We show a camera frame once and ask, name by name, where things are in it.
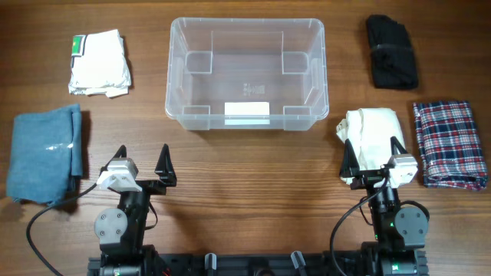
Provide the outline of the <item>cream cloth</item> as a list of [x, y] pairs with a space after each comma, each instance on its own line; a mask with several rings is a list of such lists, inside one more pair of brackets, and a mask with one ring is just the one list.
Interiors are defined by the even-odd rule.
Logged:
[[380, 169], [387, 163], [392, 156], [392, 136], [406, 148], [396, 112], [389, 108], [348, 111], [336, 126], [336, 135], [343, 143], [350, 140], [360, 170]]

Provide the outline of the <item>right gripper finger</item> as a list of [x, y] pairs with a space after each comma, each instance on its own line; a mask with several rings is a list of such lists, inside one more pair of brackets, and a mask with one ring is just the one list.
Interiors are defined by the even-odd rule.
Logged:
[[398, 138], [396, 136], [392, 136], [390, 138], [390, 148], [391, 148], [391, 155], [402, 155], [402, 154], [408, 154], [404, 146], [400, 143]]
[[354, 148], [349, 139], [344, 142], [344, 156], [341, 162], [339, 176], [351, 185], [354, 179], [360, 175], [360, 166], [354, 152]]

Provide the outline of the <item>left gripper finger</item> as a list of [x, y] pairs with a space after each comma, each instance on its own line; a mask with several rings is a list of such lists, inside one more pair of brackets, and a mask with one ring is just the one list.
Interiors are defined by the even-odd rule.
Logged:
[[117, 158], [126, 158], [127, 157], [127, 148], [125, 145], [121, 145], [117, 152], [110, 158], [106, 165], [101, 167], [101, 171], [107, 171], [107, 167], [113, 159]]
[[159, 180], [165, 185], [175, 187], [177, 177], [170, 157], [170, 148], [165, 143], [161, 149], [154, 172], [158, 175]]

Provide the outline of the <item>black garment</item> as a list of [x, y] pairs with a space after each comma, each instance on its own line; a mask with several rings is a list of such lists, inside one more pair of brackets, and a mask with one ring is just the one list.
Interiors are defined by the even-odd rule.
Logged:
[[366, 27], [374, 86], [393, 90], [417, 88], [416, 58], [405, 26], [387, 15], [370, 15]]

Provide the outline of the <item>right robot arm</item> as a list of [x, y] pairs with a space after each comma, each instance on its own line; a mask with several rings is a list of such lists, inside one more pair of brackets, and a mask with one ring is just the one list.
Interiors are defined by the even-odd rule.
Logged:
[[[331, 260], [340, 275], [427, 275], [425, 246], [430, 213], [415, 201], [400, 201], [397, 188], [410, 183], [417, 173], [417, 161], [395, 136], [390, 138], [391, 156], [378, 169], [362, 170], [349, 140], [339, 176], [351, 180], [350, 189], [367, 195], [351, 207], [331, 232]], [[334, 252], [338, 229], [354, 211], [370, 208], [374, 242], [364, 242], [357, 251]]]

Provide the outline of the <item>plaid shirt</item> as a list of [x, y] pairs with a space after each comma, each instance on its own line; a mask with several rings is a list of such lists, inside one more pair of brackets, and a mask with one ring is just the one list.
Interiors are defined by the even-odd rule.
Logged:
[[423, 185], [482, 191], [489, 175], [478, 128], [466, 100], [414, 103]]

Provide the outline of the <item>blue towel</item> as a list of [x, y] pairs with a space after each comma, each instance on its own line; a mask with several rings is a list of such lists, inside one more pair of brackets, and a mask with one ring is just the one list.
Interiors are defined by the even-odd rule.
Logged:
[[83, 176], [82, 114], [78, 104], [14, 119], [7, 196], [53, 204]]

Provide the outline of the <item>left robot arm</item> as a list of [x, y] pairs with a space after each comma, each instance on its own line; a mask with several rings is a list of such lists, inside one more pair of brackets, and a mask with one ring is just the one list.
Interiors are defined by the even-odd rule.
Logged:
[[149, 212], [155, 208], [152, 195], [164, 196], [168, 187], [177, 183], [176, 173], [165, 144], [160, 151], [154, 173], [157, 179], [138, 180], [138, 168], [121, 146], [113, 158], [101, 168], [96, 185], [119, 194], [117, 207], [105, 209], [96, 218], [94, 232], [99, 239], [101, 256], [91, 258], [89, 275], [171, 275], [169, 265], [153, 245], [145, 245]]

